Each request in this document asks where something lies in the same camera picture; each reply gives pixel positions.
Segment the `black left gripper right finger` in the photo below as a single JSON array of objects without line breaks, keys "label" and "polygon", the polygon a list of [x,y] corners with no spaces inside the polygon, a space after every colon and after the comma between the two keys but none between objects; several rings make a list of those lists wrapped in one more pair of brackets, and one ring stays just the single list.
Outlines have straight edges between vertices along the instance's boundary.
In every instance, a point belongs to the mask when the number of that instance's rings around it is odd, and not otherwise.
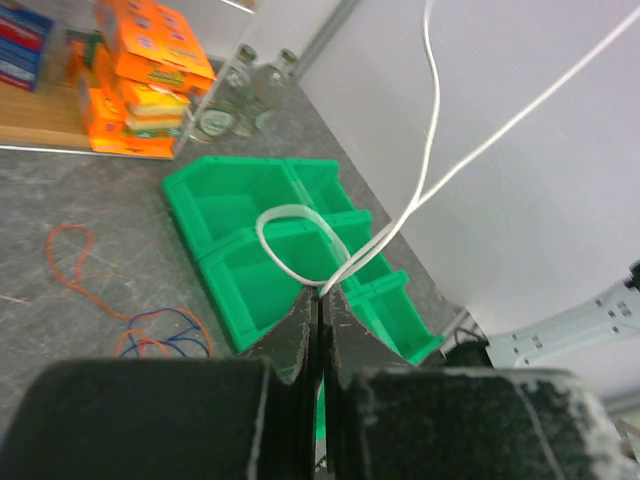
[{"label": "black left gripper right finger", "polygon": [[554,369],[414,366],[344,293],[321,302],[328,470],[338,479],[635,479],[602,402]]}]

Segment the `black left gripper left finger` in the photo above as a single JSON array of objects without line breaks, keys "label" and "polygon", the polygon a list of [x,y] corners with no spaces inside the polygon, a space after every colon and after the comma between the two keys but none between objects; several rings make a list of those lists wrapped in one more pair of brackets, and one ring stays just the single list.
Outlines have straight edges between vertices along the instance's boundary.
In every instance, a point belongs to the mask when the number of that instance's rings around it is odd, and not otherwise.
[{"label": "black left gripper left finger", "polygon": [[226,359],[54,363],[1,443],[5,479],[309,479],[318,301],[303,289],[285,342]]}]

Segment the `orange sponge package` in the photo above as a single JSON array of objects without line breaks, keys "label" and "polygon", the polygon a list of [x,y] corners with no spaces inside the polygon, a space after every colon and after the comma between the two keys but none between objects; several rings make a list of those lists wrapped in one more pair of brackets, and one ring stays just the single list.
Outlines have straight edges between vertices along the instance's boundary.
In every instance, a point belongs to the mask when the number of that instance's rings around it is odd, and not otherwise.
[{"label": "orange sponge package", "polygon": [[171,158],[193,100],[215,80],[189,22],[157,1],[100,1],[95,18],[68,64],[91,149]]}]

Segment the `right glass bottle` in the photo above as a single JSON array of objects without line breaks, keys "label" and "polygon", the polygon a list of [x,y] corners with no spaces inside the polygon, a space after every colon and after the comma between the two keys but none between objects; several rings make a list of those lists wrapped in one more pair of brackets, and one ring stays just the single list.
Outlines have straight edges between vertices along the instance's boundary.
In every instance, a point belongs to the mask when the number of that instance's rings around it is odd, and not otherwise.
[{"label": "right glass bottle", "polygon": [[265,127],[287,93],[296,63],[297,56],[283,48],[273,62],[255,70],[247,101],[232,128],[236,136],[251,137]]}]

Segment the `glass bottle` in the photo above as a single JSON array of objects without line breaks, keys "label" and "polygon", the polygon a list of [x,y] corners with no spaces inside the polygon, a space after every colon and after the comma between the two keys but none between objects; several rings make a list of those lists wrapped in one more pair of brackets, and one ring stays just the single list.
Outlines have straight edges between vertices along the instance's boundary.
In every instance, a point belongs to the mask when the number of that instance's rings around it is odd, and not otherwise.
[{"label": "glass bottle", "polygon": [[251,70],[256,51],[241,44],[229,63],[209,102],[195,122],[191,137],[203,143],[213,143],[223,137],[234,125],[250,90]]},{"label": "glass bottle", "polygon": [[296,63],[297,56],[283,48],[273,62],[255,70],[247,101],[232,128],[236,136],[251,137],[265,127],[287,93]]}]

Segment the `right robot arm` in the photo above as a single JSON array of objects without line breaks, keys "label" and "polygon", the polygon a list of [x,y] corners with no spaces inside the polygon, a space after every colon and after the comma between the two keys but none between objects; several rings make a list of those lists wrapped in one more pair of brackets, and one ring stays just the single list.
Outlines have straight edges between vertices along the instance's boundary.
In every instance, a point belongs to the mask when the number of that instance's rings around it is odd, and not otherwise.
[{"label": "right robot arm", "polygon": [[572,309],[526,328],[467,341],[444,355],[446,367],[528,368],[541,361],[639,334],[639,265],[630,275]]}]

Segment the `left glass bottle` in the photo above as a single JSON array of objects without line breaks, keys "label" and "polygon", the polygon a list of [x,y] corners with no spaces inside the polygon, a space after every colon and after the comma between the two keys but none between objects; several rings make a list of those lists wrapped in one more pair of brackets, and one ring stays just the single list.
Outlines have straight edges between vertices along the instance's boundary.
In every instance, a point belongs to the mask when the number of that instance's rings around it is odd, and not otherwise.
[{"label": "left glass bottle", "polygon": [[241,44],[229,63],[209,102],[195,122],[191,137],[203,143],[213,143],[223,137],[234,125],[250,90],[251,70],[256,51]]}]

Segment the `green compartment bin tray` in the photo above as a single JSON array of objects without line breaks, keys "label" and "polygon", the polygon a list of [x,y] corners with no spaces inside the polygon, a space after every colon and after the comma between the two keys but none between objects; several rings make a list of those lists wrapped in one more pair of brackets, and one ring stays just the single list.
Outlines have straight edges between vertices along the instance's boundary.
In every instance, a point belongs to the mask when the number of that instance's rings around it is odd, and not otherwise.
[{"label": "green compartment bin tray", "polygon": [[[204,156],[170,174],[162,190],[231,345],[242,352],[290,310],[302,289],[267,255],[255,232],[271,207],[318,212],[355,253],[372,237],[373,216],[357,209],[334,160]],[[406,292],[408,276],[383,255],[341,283],[349,306],[392,350],[418,364],[443,342]]]}]

